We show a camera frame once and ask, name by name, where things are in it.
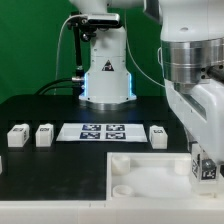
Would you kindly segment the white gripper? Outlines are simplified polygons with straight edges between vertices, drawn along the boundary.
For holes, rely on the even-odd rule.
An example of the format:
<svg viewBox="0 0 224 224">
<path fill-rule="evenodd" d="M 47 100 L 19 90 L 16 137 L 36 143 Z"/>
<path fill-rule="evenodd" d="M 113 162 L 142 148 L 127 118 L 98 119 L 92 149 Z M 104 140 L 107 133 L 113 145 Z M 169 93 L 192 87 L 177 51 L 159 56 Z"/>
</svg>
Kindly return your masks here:
<svg viewBox="0 0 224 224">
<path fill-rule="evenodd" d="M 211 80 L 184 95 L 165 81 L 170 108 L 216 164 L 224 164 L 224 84 Z"/>
</svg>

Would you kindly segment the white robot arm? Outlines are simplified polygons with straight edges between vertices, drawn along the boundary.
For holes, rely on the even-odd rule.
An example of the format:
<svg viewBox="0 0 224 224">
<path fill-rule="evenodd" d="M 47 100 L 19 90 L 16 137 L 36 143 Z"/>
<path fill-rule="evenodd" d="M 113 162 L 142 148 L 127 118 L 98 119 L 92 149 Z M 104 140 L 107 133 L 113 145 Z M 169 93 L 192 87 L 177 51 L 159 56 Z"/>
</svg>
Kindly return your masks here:
<svg viewBox="0 0 224 224">
<path fill-rule="evenodd" d="M 83 14 L 142 6 L 162 24 L 169 106 L 217 164 L 224 163 L 224 0 L 69 0 Z"/>
</svg>

